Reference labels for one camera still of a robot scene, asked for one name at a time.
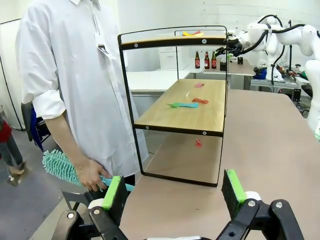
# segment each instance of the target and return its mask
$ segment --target floor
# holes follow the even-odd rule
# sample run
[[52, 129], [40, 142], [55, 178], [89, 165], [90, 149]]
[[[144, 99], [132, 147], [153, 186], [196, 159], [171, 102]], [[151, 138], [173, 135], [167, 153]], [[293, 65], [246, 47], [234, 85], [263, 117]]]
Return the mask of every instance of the floor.
[[[42, 151], [33, 142], [29, 142], [25, 131], [13, 130], [12, 134], [27, 161], [29, 173], [18, 186], [12, 186], [7, 182], [9, 178], [6, 165], [0, 161], [0, 239], [51, 240], [62, 212], [68, 209], [62, 198], [61, 188], [70, 191], [83, 189], [47, 174], [42, 166]], [[144, 162], [144, 166], [149, 163], [166, 136], [166, 132], [145, 133], [150, 158]], [[44, 142], [43, 148], [52, 151], [58, 146], [50, 137]]]

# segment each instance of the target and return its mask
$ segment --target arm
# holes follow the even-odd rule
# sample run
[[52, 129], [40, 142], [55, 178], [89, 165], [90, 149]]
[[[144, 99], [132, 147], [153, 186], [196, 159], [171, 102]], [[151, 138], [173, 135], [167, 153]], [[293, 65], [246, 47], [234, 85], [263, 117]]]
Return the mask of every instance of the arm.
[[105, 188], [99, 173], [107, 178], [110, 175], [101, 165], [83, 155], [69, 129], [48, 28], [48, 19], [39, 10], [30, 8], [21, 20], [16, 54], [22, 78], [22, 102], [32, 101], [37, 117], [46, 121], [55, 141], [74, 165], [80, 182], [97, 191], [97, 185]]

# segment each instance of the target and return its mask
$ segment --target shirt collar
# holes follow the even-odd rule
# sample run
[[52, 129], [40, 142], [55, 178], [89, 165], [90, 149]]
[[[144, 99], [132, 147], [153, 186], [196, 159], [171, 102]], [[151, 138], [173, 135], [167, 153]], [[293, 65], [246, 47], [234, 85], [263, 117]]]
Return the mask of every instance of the shirt collar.
[[[78, 5], [81, 2], [81, 0], [70, 0], [70, 1], [73, 2], [75, 5]], [[99, 9], [101, 8], [99, 0], [93, 0], [93, 2], [98, 6]]]

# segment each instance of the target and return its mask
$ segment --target bottle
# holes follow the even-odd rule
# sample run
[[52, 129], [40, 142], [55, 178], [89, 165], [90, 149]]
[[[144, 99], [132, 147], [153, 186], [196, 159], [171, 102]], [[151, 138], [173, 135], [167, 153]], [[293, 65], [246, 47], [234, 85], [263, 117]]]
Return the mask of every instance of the bottle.
[[216, 54], [214, 51], [212, 52], [211, 68], [212, 69], [217, 68], [217, 59], [216, 59]]
[[195, 53], [195, 68], [196, 69], [199, 69], [200, 68], [200, 58], [199, 58], [199, 52], [197, 51], [196, 53]]
[[209, 69], [210, 68], [210, 58], [209, 58], [208, 51], [205, 52], [204, 68], [205, 69]]

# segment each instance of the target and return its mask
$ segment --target person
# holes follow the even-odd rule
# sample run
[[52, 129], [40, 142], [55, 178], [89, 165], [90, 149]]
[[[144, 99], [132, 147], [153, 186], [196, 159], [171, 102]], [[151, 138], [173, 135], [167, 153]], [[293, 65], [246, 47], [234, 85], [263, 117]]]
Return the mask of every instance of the person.
[[10, 175], [22, 175], [25, 170], [26, 162], [17, 147], [12, 129], [6, 121], [0, 116], [0, 159], [3, 160], [9, 170]]
[[[32, 101], [80, 182], [94, 191], [106, 188], [100, 175], [134, 185], [139, 170], [118, 34], [112, 11], [99, 0], [35, 0], [16, 39], [22, 102]], [[143, 161], [149, 156], [143, 130], [136, 135]]]

